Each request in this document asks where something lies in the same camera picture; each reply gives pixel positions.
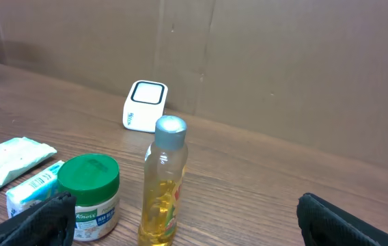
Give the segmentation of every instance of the white device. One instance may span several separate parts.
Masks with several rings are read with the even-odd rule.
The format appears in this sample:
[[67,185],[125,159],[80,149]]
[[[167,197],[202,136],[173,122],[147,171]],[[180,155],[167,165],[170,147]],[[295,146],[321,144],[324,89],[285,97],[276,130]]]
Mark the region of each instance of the white device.
[[154,133],[156,121],[163,115],[168,87],[153,81],[133,83],[124,103],[123,125],[127,129]]

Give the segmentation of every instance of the bottle label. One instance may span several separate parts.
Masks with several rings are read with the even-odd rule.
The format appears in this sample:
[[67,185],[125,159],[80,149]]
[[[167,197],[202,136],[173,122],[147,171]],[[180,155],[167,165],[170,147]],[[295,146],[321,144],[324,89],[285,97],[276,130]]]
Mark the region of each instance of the bottle label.
[[169,236],[174,232],[177,222],[177,214],[179,211],[180,188],[182,188],[182,179],[176,183],[171,192],[171,208],[168,210],[167,219],[165,221],[165,236]]

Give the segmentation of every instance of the knorr logo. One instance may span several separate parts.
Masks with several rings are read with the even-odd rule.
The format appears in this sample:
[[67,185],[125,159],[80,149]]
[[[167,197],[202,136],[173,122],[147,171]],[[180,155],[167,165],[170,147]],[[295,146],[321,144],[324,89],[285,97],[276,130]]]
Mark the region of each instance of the knorr logo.
[[97,218],[97,210],[76,214],[76,222],[91,221]]

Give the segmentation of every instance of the silver bottle cap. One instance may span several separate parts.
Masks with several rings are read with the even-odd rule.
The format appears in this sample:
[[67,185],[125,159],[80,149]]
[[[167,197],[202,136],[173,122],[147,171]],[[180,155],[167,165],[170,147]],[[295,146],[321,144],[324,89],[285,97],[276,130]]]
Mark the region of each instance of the silver bottle cap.
[[186,123],[173,115],[164,115],[156,121],[154,143],[164,150],[178,150],[183,147]]

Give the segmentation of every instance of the jar label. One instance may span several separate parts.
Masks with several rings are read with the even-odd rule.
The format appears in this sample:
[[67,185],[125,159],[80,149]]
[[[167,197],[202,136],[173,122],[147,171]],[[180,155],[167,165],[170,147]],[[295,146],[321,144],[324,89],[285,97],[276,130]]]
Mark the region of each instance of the jar label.
[[180,188],[182,188],[182,179],[176,183],[173,191],[171,192],[170,209],[168,210],[167,219],[165,222],[165,236],[171,235],[176,228],[176,215],[179,211]]
[[96,240],[104,236],[118,222],[120,200],[95,210],[76,213],[74,239],[79,241]]

